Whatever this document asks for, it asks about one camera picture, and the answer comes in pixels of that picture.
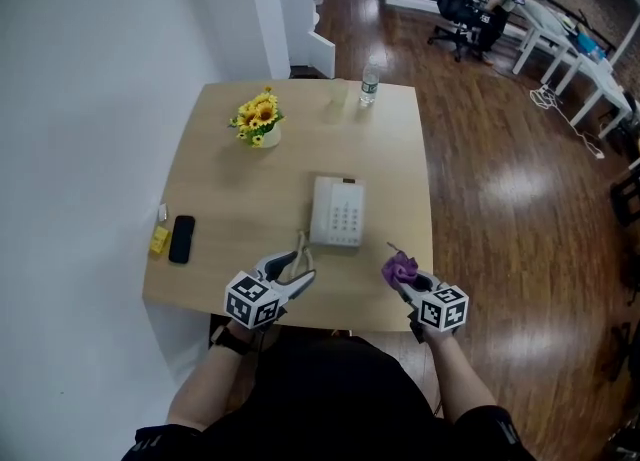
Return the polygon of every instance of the white pillar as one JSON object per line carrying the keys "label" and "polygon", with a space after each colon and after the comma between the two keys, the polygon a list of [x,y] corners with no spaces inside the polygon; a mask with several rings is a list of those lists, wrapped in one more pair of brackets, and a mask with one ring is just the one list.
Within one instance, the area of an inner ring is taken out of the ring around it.
{"label": "white pillar", "polygon": [[624,37],[624,40],[622,40],[622,43],[618,47],[618,50],[616,50],[616,53],[613,56],[611,56],[611,59],[609,60],[609,62],[612,65],[616,64],[616,61],[620,59],[620,56],[624,53],[629,43],[631,43],[631,40],[633,39],[633,36],[636,34],[638,27],[640,27],[640,15],[636,17],[635,22],[631,26],[631,29],[629,29],[629,32],[627,33],[627,35]]}
{"label": "white pillar", "polygon": [[289,53],[280,0],[195,0],[206,36],[232,80],[286,79]]}

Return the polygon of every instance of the plastic water bottle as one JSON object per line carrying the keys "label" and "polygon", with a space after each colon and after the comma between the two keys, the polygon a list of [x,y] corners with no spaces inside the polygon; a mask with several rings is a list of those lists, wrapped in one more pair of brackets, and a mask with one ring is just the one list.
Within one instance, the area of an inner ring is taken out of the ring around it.
{"label": "plastic water bottle", "polygon": [[378,83],[380,82],[380,68],[376,64],[373,56],[369,58],[367,66],[362,72],[362,91],[360,102],[364,105],[371,105],[376,101],[378,93]]}

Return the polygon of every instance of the wooden floor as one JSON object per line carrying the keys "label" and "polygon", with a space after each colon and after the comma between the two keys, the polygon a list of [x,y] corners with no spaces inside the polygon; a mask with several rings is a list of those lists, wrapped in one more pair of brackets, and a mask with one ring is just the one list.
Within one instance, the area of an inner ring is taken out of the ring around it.
{"label": "wooden floor", "polygon": [[[515,77],[514,42],[499,42],[495,70],[470,57],[456,64],[447,45],[428,46],[443,22],[436,15],[382,0],[325,0],[319,12],[317,32],[337,46],[338,77],[359,80],[373,55],[382,82],[416,88],[434,268],[471,296],[458,338],[472,365],[537,459],[598,459],[628,391],[627,374],[611,384],[600,371],[612,352],[609,329],[637,322],[640,310],[626,306],[619,283],[630,241],[608,200],[624,162],[607,147],[596,161],[555,111],[532,104],[529,90],[549,64],[542,55]],[[587,88],[574,80],[567,115]],[[590,119],[585,127],[596,130]],[[363,336],[398,358],[435,406],[424,347],[410,335]]]}

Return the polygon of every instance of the smartphone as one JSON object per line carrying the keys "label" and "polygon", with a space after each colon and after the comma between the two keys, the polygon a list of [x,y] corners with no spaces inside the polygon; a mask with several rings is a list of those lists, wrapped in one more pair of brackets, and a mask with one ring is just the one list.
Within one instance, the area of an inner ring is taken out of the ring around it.
{"label": "smartphone", "polygon": [[186,264],[191,251],[191,237],[196,226],[193,216],[177,216],[171,234],[169,260],[174,264]]}

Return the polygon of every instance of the black shirt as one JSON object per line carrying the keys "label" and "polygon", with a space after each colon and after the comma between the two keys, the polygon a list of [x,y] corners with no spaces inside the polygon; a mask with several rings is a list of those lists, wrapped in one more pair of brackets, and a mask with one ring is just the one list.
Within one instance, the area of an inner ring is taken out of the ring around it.
{"label": "black shirt", "polygon": [[533,459],[509,414],[476,408],[451,426],[433,413],[398,362],[359,338],[276,345],[260,358],[247,402],[204,432],[138,430],[123,461],[330,459]]}

